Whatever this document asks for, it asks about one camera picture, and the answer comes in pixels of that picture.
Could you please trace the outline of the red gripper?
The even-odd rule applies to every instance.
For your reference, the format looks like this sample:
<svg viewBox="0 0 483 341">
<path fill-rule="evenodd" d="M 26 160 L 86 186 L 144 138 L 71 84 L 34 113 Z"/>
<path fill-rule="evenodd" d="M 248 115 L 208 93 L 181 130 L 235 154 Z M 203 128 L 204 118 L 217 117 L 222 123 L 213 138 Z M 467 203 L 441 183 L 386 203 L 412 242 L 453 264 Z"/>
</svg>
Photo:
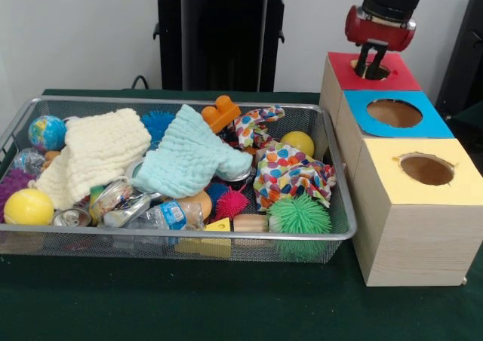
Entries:
<svg viewBox="0 0 483 341">
<path fill-rule="evenodd" d="M 382 59 L 389 51 L 404 51 L 411 43 L 416 32 L 416 21 L 396 23 L 367 14 L 361 6 L 353 5 L 346 17 L 346 38 L 357 45 L 362 45 L 355 65 L 355 74 L 364 78 L 387 78 L 389 70 L 381 66 Z M 385 45 L 375 47 L 377 53 L 371 64 L 367 59 L 372 44 Z"/>
</svg>

